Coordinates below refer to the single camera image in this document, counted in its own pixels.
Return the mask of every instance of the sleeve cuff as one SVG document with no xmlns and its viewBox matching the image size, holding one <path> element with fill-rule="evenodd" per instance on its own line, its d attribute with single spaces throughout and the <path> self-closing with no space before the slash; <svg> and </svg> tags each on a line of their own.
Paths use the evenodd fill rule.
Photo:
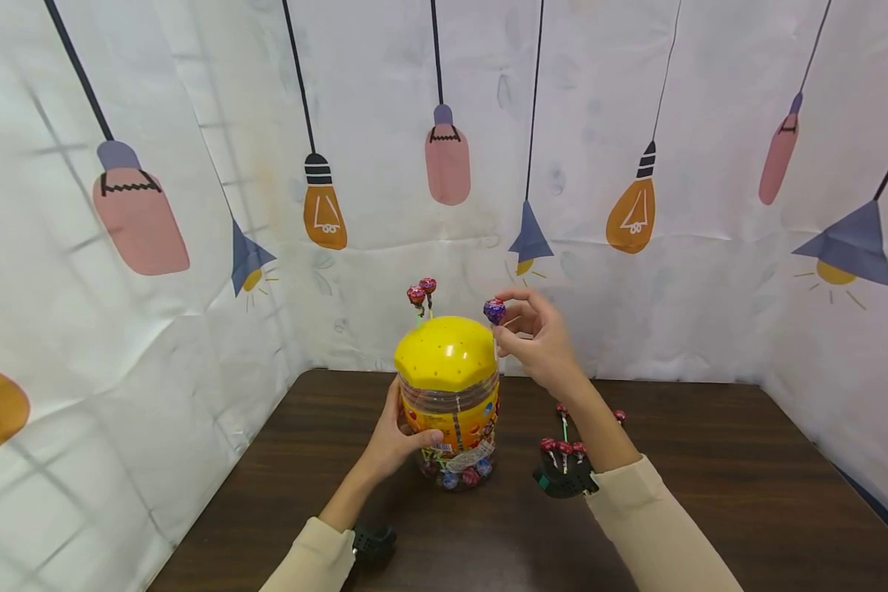
<svg viewBox="0 0 888 592">
<path fill-rule="evenodd" d="M 590 506 L 600 510 L 628 512 L 661 499 L 664 481 L 648 456 L 628 466 L 605 473 L 592 473 L 599 491 L 588 496 Z"/>
<path fill-rule="evenodd" d="M 312 550 L 326 562 L 334 563 L 346 555 L 350 558 L 354 557 L 352 554 L 352 542 L 354 541 L 355 533 L 353 531 L 338 532 L 319 518 L 313 517 L 306 521 L 305 527 L 293 544 Z"/>
</svg>

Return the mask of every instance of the wooden table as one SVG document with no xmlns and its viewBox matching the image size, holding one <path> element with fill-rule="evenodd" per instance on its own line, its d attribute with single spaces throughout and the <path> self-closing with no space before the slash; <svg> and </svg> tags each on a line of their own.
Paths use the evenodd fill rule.
<svg viewBox="0 0 888 592">
<path fill-rule="evenodd" d="M 368 442 L 391 378 L 302 375 L 150 592 L 259 590 Z M 888 529 L 760 388 L 596 386 L 745 591 L 888 591 Z M 398 530 L 395 558 L 356 569 L 345 590 L 635 589 L 585 503 L 545 497 L 530 477 L 539 439 L 561 432 L 555 401 L 529 379 L 501 393 L 488 483 L 437 492 L 403 467 L 363 515 Z"/>
</svg>

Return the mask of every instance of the yellow lid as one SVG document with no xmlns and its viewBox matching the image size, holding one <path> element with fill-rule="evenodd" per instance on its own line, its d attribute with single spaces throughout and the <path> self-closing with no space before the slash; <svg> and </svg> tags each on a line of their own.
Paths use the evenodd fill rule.
<svg viewBox="0 0 888 592">
<path fill-rule="evenodd" d="M 432 318 L 401 339 L 395 368 L 415 388 L 463 391 L 496 372 L 493 334 L 469 318 Z"/>
</svg>

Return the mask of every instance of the candy jar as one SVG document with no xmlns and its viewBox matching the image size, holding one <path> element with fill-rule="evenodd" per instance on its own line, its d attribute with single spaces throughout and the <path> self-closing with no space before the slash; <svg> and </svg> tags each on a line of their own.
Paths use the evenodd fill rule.
<svg viewBox="0 0 888 592">
<path fill-rule="evenodd" d="M 443 442 L 419 451 L 421 473 L 447 491 L 480 485 L 492 471 L 499 409 L 490 330 L 463 317 L 426 320 L 398 344 L 395 368 L 411 429 L 444 432 Z"/>
</svg>

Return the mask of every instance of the hand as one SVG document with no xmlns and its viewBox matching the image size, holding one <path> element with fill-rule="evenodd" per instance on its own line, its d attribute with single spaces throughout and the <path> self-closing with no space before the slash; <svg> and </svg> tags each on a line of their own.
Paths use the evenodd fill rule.
<svg viewBox="0 0 888 592">
<path fill-rule="evenodd" d="M 585 375 L 576 361 L 562 314 L 535 290 L 504 290 L 497 297 L 519 300 L 507 307 L 500 326 L 493 328 L 498 355 L 513 355 L 546 391 L 557 399 L 564 397 L 574 380 L 584 380 Z M 530 334 L 533 338 L 524 339 L 517 334 Z"/>
<path fill-rule="evenodd" d="M 444 440 L 444 432 L 440 430 L 425 430 L 419 434 L 405 435 L 399 428 L 401 415 L 401 390 L 399 379 L 395 377 L 388 387 L 386 406 L 379 422 L 375 425 L 371 441 L 357 463 L 357 468 L 376 481 L 395 473 L 414 451 Z"/>
</svg>

